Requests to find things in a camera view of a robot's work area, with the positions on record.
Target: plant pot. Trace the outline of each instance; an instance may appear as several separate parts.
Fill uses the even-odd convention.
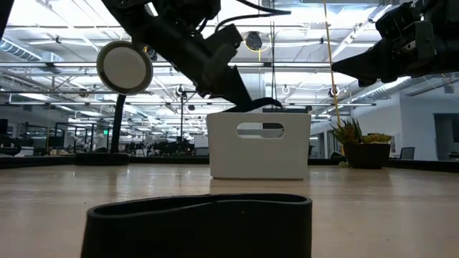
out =
[[[345,144],[344,155],[352,168],[381,169],[389,160],[390,144]]]
[[[127,201],[87,213],[82,258],[311,258],[312,201],[275,193]]]

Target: office chair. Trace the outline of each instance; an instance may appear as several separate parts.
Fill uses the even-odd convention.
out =
[[[400,151],[400,159],[412,161],[415,159],[415,147],[402,148]]]

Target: table surface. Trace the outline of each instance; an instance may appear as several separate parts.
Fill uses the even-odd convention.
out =
[[[459,175],[310,166],[305,181],[219,181],[209,166],[0,171],[0,257],[79,257],[92,206],[154,196],[286,193],[313,199],[313,257],[459,257]]]

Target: ceiling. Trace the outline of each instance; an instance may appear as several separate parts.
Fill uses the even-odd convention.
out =
[[[262,1],[252,0],[254,4]],[[304,108],[314,103],[332,103],[328,96],[331,88],[331,73],[328,68],[305,68],[310,63],[328,62],[327,31],[322,1],[309,1],[312,4],[283,4],[298,1],[278,1],[276,8],[292,11],[290,16],[275,18],[246,19],[235,24],[242,35],[251,31],[260,33],[264,45],[261,53],[253,52],[244,44],[238,49],[232,62],[272,62],[272,43],[275,45],[275,63],[298,63],[298,67],[277,69],[275,85],[277,98],[284,103],[296,103],[290,108]],[[332,61],[365,52],[380,40],[378,31],[368,21],[370,15],[381,16],[388,6],[379,6],[378,0],[330,0],[327,1],[328,22]],[[218,16],[207,23],[202,32],[205,37],[211,35],[218,22],[237,15],[256,14],[257,11],[234,0],[222,1],[222,10]],[[270,22],[275,22],[275,38],[270,38]],[[101,47],[115,40],[131,40],[117,21],[110,15],[101,1],[90,0],[16,0],[9,18],[3,40],[27,49],[27,51],[52,61],[81,62],[79,67],[60,68],[55,74],[40,68],[15,67],[3,68],[0,76],[4,82],[15,78],[18,85],[3,83],[3,91],[23,90],[47,92],[53,102],[65,102],[58,105],[63,112],[81,118],[99,119],[113,116],[113,105],[102,105],[100,102],[115,101],[116,95],[108,94],[107,89],[97,76],[91,64],[97,59]],[[0,51],[0,62],[24,62],[7,52]],[[273,91],[273,74],[269,69],[240,69],[244,83],[253,98],[271,96]],[[127,102],[140,105],[127,105],[125,117],[144,119],[149,122],[141,126],[154,125],[157,119],[180,118],[180,101],[175,92],[179,85],[186,90],[194,86],[185,76],[171,67],[156,67],[155,77],[145,94],[128,97]],[[336,85],[341,90],[340,99],[361,91],[352,77],[334,73]],[[89,95],[77,95],[79,91],[90,91]],[[13,95],[16,102],[44,102],[35,95]],[[71,105],[71,102],[91,102],[94,105]],[[185,114],[191,121],[186,130],[205,132],[205,115],[230,108],[232,105],[222,100],[203,100],[198,95],[189,94],[187,105],[194,104],[194,110],[185,108]],[[323,107],[314,107],[314,112],[321,114]],[[162,122],[160,131],[173,130],[176,123]]]

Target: desk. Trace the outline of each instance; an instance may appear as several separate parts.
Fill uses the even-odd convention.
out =
[[[453,173],[338,166],[310,166],[305,181],[218,181],[206,165],[5,169],[0,250],[2,257],[79,257],[85,212],[99,204],[277,192],[313,199],[313,257],[456,257],[458,185]]]

